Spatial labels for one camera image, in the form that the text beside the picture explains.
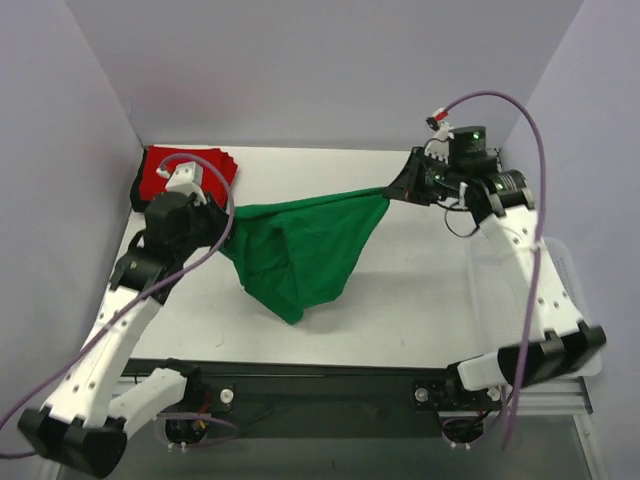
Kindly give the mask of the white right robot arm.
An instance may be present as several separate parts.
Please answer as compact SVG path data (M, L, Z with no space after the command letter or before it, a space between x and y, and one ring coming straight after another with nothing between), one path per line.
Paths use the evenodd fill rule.
M501 170L479 143L456 147L431 139L411 150L383 195L420 206L449 201L450 210L470 213L508 283L511 321L522 325L518 342L454 364L454 376L442 386L448 404L465 408L490 387L518 390L601 371L604 329L586 322L558 272L542 237L543 203L521 172Z

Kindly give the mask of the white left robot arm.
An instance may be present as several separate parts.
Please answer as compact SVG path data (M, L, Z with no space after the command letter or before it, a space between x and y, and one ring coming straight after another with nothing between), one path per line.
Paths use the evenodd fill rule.
M117 260L94 326L60 384L39 408L27 408L18 429L35 452L97 479L110 475L129 439L165 409L199 408L206 389L199 368L168 359L120 399L113 396L133 350L175 285L207 260L232 231L235 207L211 197L163 193L144 212L144 227Z

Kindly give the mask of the green t shirt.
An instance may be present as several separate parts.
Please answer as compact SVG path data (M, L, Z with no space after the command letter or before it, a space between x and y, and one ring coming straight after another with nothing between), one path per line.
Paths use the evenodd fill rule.
M289 325L344 291L388 211L381 187L236 210L220 252L245 292Z

